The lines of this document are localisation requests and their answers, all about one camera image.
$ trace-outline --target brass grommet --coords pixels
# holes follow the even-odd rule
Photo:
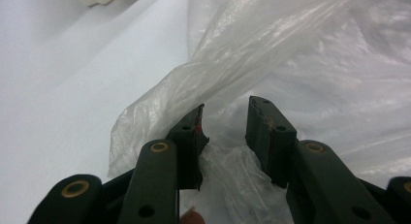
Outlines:
[[[169,149],[169,146],[165,143],[152,144],[150,147],[151,151],[160,153]]]
[[[404,188],[407,192],[411,193],[411,181],[404,183]]]
[[[318,144],[309,143],[309,144],[306,144],[305,146],[307,146],[311,151],[314,151],[317,153],[322,153],[325,151],[324,148]]]
[[[73,189],[73,186],[76,186],[76,185],[80,185],[80,188],[75,189],[75,191],[71,191],[71,189]],[[76,196],[83,194],[85,191],[87,191],[89,186],[90,186],[90,183],[84,179],[71,182],[63,188],[63,190],[61,191],[61,196],[65,198],[74,198]]]

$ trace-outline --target plastic bag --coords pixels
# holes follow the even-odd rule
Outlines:
[[[207,223],[292,223],[284,191],[245,145],[249,95],[271,100],[301,140],[330,145],[356,176],[382,187],[410,176],[411,0],[201,1],[190,5],[190,62],[115,123],[112,176],[205,103],[205,180],[182,203]]]

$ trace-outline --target white plastic bag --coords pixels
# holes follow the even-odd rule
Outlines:
[[[191,0],[192,59],[118,118],[111,175],[133,168],[146,142],[205,103],[212,139],[201,158],[205,181],[182,203],[209,223],[292,222],[284,191],[270,185],[245,145],[248,97],[257,95],[285,114],[301,140],[330,145],[356,176],[383,187],[410,176],[410,4]]]

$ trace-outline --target white table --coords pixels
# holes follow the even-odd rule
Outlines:
[[[121,112],[187,61],[187,0],[0,0],[0,223],[59,180],[106,182]]]

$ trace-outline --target clamp jaw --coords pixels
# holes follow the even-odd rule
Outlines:
[[[29,224],[177,224],[179,190],[200,190],[203,181],[203,106],[184,116],[166,139],[143,146],[134,170],[103,185],[90,175],[58,182]],[[296,224],[411,223],[411,177],[391,179],[387,190],[356,178],[326,144],[299,141],[272,102],[250,97],[245,139],[272,183],[287,188]]]

